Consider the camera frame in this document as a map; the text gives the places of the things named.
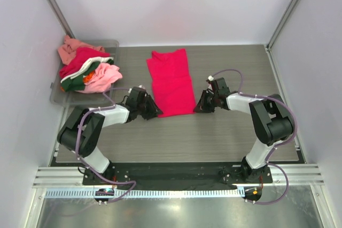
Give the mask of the magenta t shirt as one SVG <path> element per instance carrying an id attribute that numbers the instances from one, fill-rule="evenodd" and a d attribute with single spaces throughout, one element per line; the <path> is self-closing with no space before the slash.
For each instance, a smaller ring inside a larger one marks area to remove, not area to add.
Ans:
<path id="1" fill-rule="evenodd" d="M 193 114 L 196 101 L 186 50 L 152 51 L 146 63 L 152 79 L 154 101 L 162 111 L 158 117 Z"/>

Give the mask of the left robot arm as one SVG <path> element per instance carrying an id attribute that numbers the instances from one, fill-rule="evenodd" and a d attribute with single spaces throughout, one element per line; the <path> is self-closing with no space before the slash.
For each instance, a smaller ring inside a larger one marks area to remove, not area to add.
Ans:
<path id="1" fill-rule="evenodd" d="M 162 110 L 144 88 L 133 87 L 119 103 L 97 108 L 75 107 L 60 129 L 57 142 L 73 152 L 93 174 L 112 180 L 112 162 L 97 147 L 102 128 L 126 124 L 138 116 L 150 120 L 161 114 Z"/>

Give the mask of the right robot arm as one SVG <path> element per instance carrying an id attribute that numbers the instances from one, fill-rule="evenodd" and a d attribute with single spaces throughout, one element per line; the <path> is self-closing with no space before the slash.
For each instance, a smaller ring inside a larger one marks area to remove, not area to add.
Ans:
<path id="1" fill-rule="evenodd" d="M 215 79 L 212 76 L 207 83 L 209 86 L 202 91 L 194 112 L 213 113 L 219 107 L 251 116 L 256 141 L 242 159 L 238 174 L 243 181 L 252 182 L 266 170 L 268 160 L 277 146 L 295 135 L 297 127 L 293 114 L 280 95 L 248 96 L 230 91 L 224 78 Z"/>

